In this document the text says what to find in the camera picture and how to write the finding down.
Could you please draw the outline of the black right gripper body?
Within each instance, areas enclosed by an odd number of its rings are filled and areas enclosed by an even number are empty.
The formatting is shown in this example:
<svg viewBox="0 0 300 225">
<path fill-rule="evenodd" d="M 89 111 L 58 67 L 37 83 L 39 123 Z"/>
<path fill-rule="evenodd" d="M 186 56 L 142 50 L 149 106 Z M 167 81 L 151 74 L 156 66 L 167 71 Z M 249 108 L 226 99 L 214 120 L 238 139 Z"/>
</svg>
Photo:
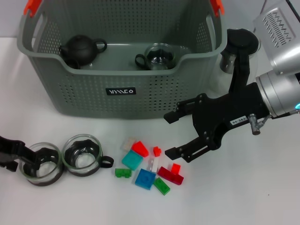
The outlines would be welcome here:
<svg viewBox="0 0 300 225">
<path fill-rule="evenodd" d="M 192 114 L 199 135 L 199 148 L 207 146 L 209 150 L 216 150 L 220 148 L 224 134 L 247 124 L 249 115 L 262 119 L 269 113 L 255 82 L 218 98 L 201 94 Z"/>
</svg>

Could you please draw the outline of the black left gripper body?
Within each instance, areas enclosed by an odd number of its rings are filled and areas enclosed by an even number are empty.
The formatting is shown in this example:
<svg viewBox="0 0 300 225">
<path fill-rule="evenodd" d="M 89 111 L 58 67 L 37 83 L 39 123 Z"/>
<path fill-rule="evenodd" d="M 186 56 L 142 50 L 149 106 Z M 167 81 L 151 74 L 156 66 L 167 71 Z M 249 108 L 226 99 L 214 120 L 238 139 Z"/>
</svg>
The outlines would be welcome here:
<svg viewBox="0 0 300 225">
<path fill-rule="evenodd" d="M 17 159 L 24 161 L 23 148 L 25 143 L 19 140 L 9 140 L 0 137 L 0 164 L 4 165 Z"/>
</svg>

